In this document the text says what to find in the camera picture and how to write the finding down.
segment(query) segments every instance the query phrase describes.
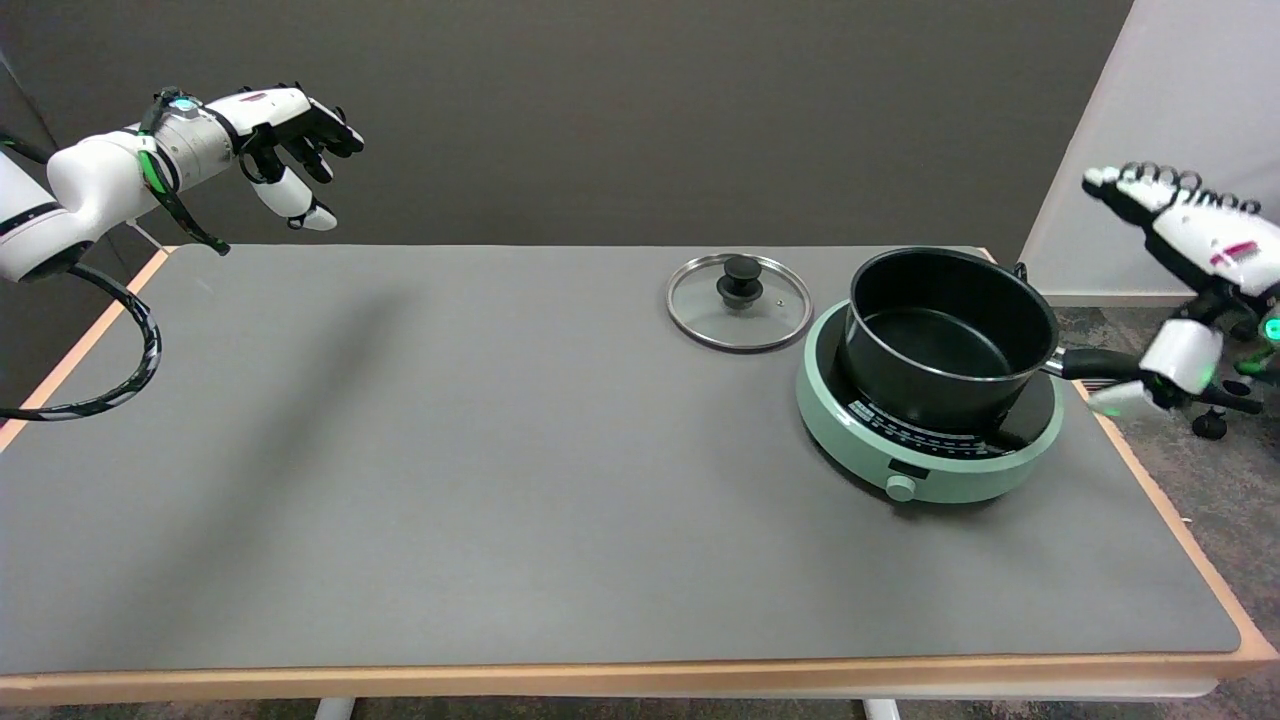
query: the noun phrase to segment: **pot handle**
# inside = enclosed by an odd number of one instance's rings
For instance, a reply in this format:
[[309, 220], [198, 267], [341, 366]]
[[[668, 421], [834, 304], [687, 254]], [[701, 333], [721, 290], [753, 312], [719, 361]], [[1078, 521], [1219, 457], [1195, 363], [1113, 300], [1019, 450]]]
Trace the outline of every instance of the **pot handle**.
[[1129, 382], [1139, 379], [1142, 374], [1142, 369], [1138, 368], [1137, 356], [1098, 347], [1078, 350], [1059, 347], [1053, 357], [1044, 364], [1044, 372], [1057, 375], [1064, 380], [1105, 379]]

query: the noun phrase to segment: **chair wheel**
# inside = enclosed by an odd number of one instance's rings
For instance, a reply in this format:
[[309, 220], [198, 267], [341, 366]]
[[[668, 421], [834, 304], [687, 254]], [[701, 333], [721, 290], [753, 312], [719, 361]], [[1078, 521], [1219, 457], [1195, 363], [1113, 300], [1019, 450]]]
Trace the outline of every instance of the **chair wheel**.
[[1222, 439], [1226, 437], [1226, 420], [1216, 413], [1206, 413], [1192, 420], [1192, 432], [1206, 439]]

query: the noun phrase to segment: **robot finger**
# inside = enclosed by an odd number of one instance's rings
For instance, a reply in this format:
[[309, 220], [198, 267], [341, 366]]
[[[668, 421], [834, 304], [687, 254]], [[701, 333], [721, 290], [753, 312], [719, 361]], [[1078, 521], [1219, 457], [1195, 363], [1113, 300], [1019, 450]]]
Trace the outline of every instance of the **robot finger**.
[[306, 168], [307, 174], [316, 179], [316, 182], [329, 183], [333, 182], [333, 168], [329, 163], [320, 156], [320, 151], [311, 145], [311, 141], [306, 137], [298, 136], [285, 140], [280, 145], [293, 155], [293, 159], [302, 163]]
[[289, 168], [284, 168], [276, 182], [255, 183], [253, 192], [273, 213], [284, 218], [291, 229], [332, 231], [338, 227], [333, 211]]
[[311, 100], [307, 129], [303, 135], [311, 143], [339, 158], [349, 158], [365, 149], [365, 138], [352, 129], [342, 117]]

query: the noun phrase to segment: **black cable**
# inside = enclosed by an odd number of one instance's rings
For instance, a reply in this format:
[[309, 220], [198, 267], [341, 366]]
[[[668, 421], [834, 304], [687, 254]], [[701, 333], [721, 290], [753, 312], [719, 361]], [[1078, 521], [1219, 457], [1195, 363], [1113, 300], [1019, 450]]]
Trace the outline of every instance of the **black cable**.
[[68, 402], [65, 405], [54, 405], [50, 407], [37, 407], [32, 410], [0, 407], [0, 418], [8, 418], [10, 420], [29, 420], [36, 423], [55, 423], [106, 413], [113, 407], [118, 407], [124, 402], [128, 402], [134, 395], [138, 393], [138, 391], [151, 382], [151, 378], [156, 374], [156, 369], [160, 366], [160, 328], [151, 318], [151, 309], [147, 307], [147, 305], [142, 302], [138, 296], [129, 292], [129, 288], [115, 282], [115, 279], [106, 273], [95, 270], [93, 268], [79, 263], [68, 268], [67, 272], [68, 274], [76, 275], [77, 278], [101, 288], [110, 295], [113, 300], [128, 310], [133, 322], [138, 324], [138, 329], [142, 331], [142, 360], [127, 380], [116, 386], [114, 389], [110, 389], [92, 400]]
[[[164, 122], [165, 111], [169, 104], [179, 97], [186, 97], [177, 87], [166, 87], [161, 90], [155, 101], [147, 108], [145, 115], [142, 115], [142, 123], [138, 124], [137, 135], [138, 137], [154, 137], [156, 131], [160, 129], [160, 124]], [[145, 184], [151, 192], [151, 196], [156, 199], [156, 202], [161, 208], [168, 210], [169, 215], [178, 223], [178, 227], [183, 229], [188, 236], [191, 236], [196, 242], [201, 245], [207, 245], [212, 247], [219, 255], [227, 255], [230, 252], [232, 247], [227, 242], [209, 234], [205, 228], [200, 227], [200, 223], [191, 217], [187, 206], [183, 205], [182, 200], [178, 200], [178, 193], [174, 192], [173, 184], [169, 183], [169, 178], [165, 177], [164, 170], [160, 169], [160, 163], [156, 156], [146, 150], [138, 151], [138, 165], [142, 168], [142, 178], [146, 181]]]
[[4, 126], [0, 126], [0, 145], [40, 165], [49, 164], [49, 158], [51, 156], [44, 147], [18, 137]]

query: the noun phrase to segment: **pot lid knob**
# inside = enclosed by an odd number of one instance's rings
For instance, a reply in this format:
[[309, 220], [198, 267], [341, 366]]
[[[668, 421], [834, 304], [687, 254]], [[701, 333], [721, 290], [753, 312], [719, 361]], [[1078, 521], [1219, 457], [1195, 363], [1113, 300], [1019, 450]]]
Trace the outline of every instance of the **pot lid knob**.
[[716, 292], [733, 310], [750, 307], [764, 293], [760, 263], [746, 255], [730, 258], [724, 261], [724, 275], [716, 282]]

